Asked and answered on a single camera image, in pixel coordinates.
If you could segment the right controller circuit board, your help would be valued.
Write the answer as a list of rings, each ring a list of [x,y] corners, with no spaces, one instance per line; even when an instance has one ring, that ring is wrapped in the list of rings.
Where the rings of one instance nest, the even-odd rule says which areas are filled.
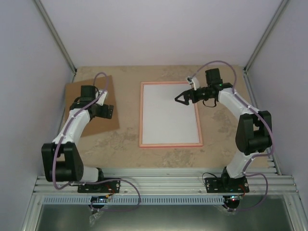
[[[238,194],[238,195],[227,195],[225,196],[225,200],[228,201],[237,201],[237,200],[241,200],[243,198],[243,194]]]

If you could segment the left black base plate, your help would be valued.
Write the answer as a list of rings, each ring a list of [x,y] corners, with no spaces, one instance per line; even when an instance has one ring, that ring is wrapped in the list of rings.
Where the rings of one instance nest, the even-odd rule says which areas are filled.
[[[107,193],[115,194],[119,193],[121,182],[115,180],[115,178],[106,178],[106,180],[112,180],[99,184],[82,184],[77,188],[78,193]]]

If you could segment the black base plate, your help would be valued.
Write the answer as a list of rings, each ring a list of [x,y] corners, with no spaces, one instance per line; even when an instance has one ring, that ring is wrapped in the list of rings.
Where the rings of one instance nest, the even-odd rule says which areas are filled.
[[[248,193],[247,179],[237,178],[223,180],[222,178],[204,178],[207,193]]]
[[[107,193],[115,194],[119,193],[121,182],[115,180],[115,178],[106,178],[106,180],[112,180],[99,184],[82,184],[77,188],[78,193]]]

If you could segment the aluminium corner post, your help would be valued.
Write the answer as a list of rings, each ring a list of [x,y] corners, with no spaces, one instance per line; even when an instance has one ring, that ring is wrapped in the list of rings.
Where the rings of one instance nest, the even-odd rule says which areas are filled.
[[[251,68],[253,62],[257,58],[259,52],[261,51],[262,47],[268,40],[269,36],[271,35],[272,31],[274,30],[276,24],[278,23],[279,19],[283,15],[284,11],[286,10],[288,4],[290,3],[289,0],[282,0],[278,8],[276,9],[274,15],[271,17],[265,31],[263,32],[260,40],[258,41],[253,53],[251,54],[250,58],[248,59],[246,65],[243,68],[245,74],[248,73],[249,69]]]
[[[34,5],[36,6],[38,12],[40,13],[45,25],[47,26],[51,36],[53,37],[53,40],[57,44],[58,48],[60,49],[66,63],[68,64],[70,70],[72,71],[73,75],[76,75],[77,68],[75,67],[69,53],[67,52],[50,16],[48,15],[43,3],[41,0],[33,0]]]

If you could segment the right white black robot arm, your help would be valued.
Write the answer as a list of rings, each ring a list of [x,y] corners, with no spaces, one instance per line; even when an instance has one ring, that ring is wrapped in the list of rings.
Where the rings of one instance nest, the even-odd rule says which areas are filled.
[[[256,157],[272,146],[271,114],[251,106],[234,89],[231,83],[224,83],[217,68],[205,71],[207,86],[200,87],[196,77],[188,77],[191,89],[182,92],[175,101],[183,105],[214,99],[224,105],[238,120],[235,136],[237,152],[232,161],[224,167],[220,177],[205,178],[208,193],[249,192],[245,172]]]

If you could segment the aluminium mounting rail bed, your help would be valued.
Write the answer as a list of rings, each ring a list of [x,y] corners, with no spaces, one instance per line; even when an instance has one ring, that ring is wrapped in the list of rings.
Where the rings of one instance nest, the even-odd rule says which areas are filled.
[[[298,188],[291,175],[278,173],[275,162],[267,160],[268,168],[250,167],[248,174],[255,176],[247,179],[250,192],[248,195],[298,194]],[[221,168],[103,168],[107,178],[121,178],[120,194],[135,195],[206,195],[202,178],[210,172],[216,176]]]

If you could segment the right aluminium corner post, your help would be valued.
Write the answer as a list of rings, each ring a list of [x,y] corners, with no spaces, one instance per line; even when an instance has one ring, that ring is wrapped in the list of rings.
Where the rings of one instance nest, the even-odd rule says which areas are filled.
[[[260,40],[258,41],[253,53],[251,54],[250,58],[248,59],[246,65],[243,68],[245,74],[248,73],[249,69],[251,68],[253,62],[257,58],[259,52],[261,51],[262,47],[268,40],[269,36],[271,35],[272,31],[274,30],[276,24],[278,23],[279,19],[283,15],[284,11],[286,10],[288,4],[290,3],[289,0],[282,0],[278,8],[276,9],[274,15],[271,17],[265,31],[263,32]]]

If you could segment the left aluminium corner post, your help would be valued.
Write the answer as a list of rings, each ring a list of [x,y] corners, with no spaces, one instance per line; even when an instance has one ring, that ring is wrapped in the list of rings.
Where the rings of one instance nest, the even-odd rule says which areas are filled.
[[[34,5],[36,6],[38,12],[40,13],[45,25],[47,26],[51,36],[53,37],[53,40],[57,44],[58,48],[60,49],[66,63],[68,64],[70,70],[72,71],[73,75],[76,75],[77,68],[75,67],[69,53],[67,52],[50,16],[48,15],[43,3],[41,0],[33,0]]]

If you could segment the brown cardboard backing board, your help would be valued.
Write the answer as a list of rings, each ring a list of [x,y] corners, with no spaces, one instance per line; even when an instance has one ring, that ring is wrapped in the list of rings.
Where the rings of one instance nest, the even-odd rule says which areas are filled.
[[[92,119],[84,128],[81,137],[86,137],[90,135],[96,135],[103,132],[113,131],[119,129],[119,119],[118,119],[118,111],[116,108],[116,97],[115,97],[115,90],[114,90],[114,83],[112,76],[108,76],[108,96],[104,101],[106,105],[112,105],[114,107],[113,115],[111,119],[106,118],[99,118],[95,117]],[[81,86],[82,85],[92,85],[93,80],[83,80],[78,81],[70,84],[66,84],[65,86],[65,120],[68,119],[69,115],[69,107],[73,103],[73,101],[80,96],[81,93]]]

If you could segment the left controller circuit board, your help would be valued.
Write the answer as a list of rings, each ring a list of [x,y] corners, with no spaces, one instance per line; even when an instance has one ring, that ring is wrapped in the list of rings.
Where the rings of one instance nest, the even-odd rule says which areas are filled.
[[[112,195],[101,195],[101,196],[92,196],[90,199],[91,203],[108,203],[112,200]]]

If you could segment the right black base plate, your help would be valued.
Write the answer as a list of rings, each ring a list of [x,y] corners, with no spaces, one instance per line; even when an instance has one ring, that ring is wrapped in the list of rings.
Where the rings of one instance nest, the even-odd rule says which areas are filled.
[[[248,193],[247,179],[237,178],[223,180],[222,178],[204,178],[207,193]]]

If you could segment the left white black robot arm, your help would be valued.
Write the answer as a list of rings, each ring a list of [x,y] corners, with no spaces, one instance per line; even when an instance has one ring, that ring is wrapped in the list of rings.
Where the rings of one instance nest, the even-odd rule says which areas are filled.
[[[105,188],[103,172],[84,166],[77,144],[86,125],[96,117],[111,119],[114,107],[105,104],[107,89],[94,85],[81,86],[80,96],[69,107],[69,116],[60,133],[41,148],[46,180],[61,190],[72,183],[89,183],[94,192]]]

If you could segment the controller circuit board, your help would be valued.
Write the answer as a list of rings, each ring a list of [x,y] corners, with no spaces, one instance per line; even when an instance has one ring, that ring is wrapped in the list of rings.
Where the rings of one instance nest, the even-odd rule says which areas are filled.
[[[225,200],[228,201],[237,201],[237,200],[241,200],[243,198],[243,194],[238,194],[238,195],[227,195],[225,196]]]
[[[101,195],[101,196],[92,196],[90,199],[91,203],[108,203],[112,200],[112,195]]]

